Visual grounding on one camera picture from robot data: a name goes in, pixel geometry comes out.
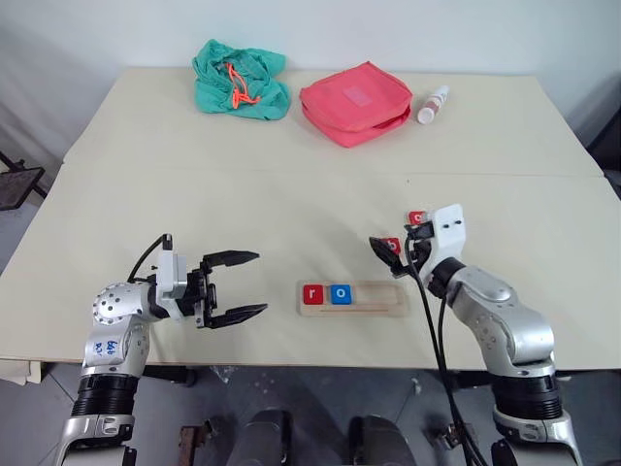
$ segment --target red pouch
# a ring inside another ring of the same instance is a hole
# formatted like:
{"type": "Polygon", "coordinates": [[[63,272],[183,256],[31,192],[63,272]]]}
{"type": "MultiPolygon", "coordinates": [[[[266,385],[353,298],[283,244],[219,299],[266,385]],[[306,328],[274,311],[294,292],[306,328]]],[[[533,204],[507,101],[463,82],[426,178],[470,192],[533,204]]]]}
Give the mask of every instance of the red pouch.
{"type": "Polygon", "coordinates": [[[351,148],[401,126],[412,93],[370,61],[304,87],[306,118],[337,144],[351,148]]]}

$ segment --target gray floor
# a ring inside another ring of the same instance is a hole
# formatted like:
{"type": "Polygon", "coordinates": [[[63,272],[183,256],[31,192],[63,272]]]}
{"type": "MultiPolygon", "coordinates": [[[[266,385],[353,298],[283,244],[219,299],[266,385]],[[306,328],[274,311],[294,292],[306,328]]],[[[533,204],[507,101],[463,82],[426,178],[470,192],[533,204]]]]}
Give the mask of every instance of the gray floor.
{"type": "MultiPolygon", "coordinates": [[[[57,364],[39,385],[20,387],[0,381],[0,465],[50,465],[63,420],[76,398],[80,369],[57,364]]],[[[197,452],[197,466],[220,466],[236,432],[254,413],[270,407],[294,416],[294,463],[344,462],[346,431],[353,416],[375,414],[396,421],[419,465],[463,464],[459,450],[434,451],[424,431],[448,420],[446,400],[434,375],[414,370],[235,367],[204,368],[196,385],[186,388],[144,378],[134,414],[130,445],[139,465],[176,464],[182,425],[214,419],[221,432],[197,452]]],[[[587,465],[621,458],[621,377],[599,372],[563,382],[566,407],[587,465]]],[[[481,449],[499,435],[491,421],[488,387],[457,394],[481,449]]]]}

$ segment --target black cylinder joint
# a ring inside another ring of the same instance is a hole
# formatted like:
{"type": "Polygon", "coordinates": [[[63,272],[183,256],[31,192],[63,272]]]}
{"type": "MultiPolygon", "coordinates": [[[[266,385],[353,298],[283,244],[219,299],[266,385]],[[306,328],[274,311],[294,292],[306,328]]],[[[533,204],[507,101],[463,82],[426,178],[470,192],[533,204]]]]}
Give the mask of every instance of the black cylinder joint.
{"type": "Polygon", "coordinates": [[[138,378],[120,374],[93,374],[80,379],[78,399],[71,416],[131,415],[138,378]]]}
{"type": "Polygon", "coordinates": [[[498,411],[522,419],[554,419],[563,413],[556,377],[495,377],[492,391],[498,411]]]}

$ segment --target bottle cap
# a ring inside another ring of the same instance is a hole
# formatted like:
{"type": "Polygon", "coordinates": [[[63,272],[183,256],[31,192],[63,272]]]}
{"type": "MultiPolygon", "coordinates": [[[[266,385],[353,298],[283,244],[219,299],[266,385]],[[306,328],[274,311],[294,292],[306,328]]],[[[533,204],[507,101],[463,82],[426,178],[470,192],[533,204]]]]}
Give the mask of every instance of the bottle cap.
{"type": "Polygon", "coordinates": [[[436,113],[431,110],[429,107],[423,107],[418,111],[418,122],[420,124],[429,124],[434,120],[436,113]]]}

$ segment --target white table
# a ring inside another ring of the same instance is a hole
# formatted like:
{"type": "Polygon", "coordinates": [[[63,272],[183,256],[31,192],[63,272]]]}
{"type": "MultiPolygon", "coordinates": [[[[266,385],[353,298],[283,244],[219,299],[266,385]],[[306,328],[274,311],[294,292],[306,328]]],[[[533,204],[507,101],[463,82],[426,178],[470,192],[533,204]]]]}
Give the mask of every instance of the white table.
{"type": "MultiPolygon", "coordinates": [[[[345,150],[295,98],[322,76],[283,75],[291,111],[264,122],[200,114],[190,70],[125,72],[0,278],[0,356],[81,360],[96,292],[170,232],[190,266],[206,252],[260,252],[213,280],[222,309],[270,308],[216,331],[158,322],[151,363],[434,367],[411,283],[404,318],[302,317],[296,283],[390,280],[368,236],[403,237],[405,212],[460,202],[464,261],[546,315],[558,367],[621,367],[620,203],[533,78],[399,74],[416,94],[450,84],[446,108],[345,150]]],[[[482,368],[452,316],[446,341],[450,367],[482,368]]]]}

